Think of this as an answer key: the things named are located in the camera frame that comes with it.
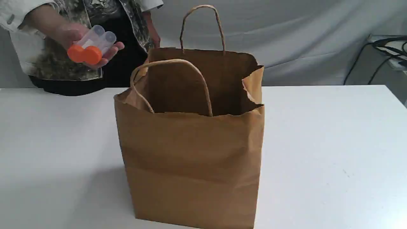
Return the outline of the person's left hand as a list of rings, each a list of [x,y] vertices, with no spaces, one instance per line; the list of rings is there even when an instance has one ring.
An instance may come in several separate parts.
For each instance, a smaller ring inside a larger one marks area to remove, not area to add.
[[[161,38],[153,24],[153,20],[151,17],[151,12],[150,11],[145,11],[142,13],[144,20],[146,21],[147,24],[147,28],[148,28],[148,32],[149,35],[153,41],[154,44],[154,48],[159,48],[160,47],[160,43],[161,43]]]

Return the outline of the person's right hand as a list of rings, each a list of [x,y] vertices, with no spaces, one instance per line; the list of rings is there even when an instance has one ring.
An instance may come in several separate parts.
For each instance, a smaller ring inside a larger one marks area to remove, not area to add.
[[[59,25],[48,36],[62,45],[65,49],[70,48],[71,45],[81,40],[83,35],[88,32],[88,28],[82,24],[67,22]],[[87,67],[98,69],[108,64],[108,62],[122,49],[125,45],[122,42],[116,42],[96,65],[86,64]]]

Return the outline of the person's right forearm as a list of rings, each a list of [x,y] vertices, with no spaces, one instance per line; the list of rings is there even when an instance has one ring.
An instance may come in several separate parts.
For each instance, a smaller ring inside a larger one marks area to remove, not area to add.
[[[31,10],[25,16],[23,23],[55,41],[66,40],[63,28],[67,25],[67,20],[49,4],[43,4]]]

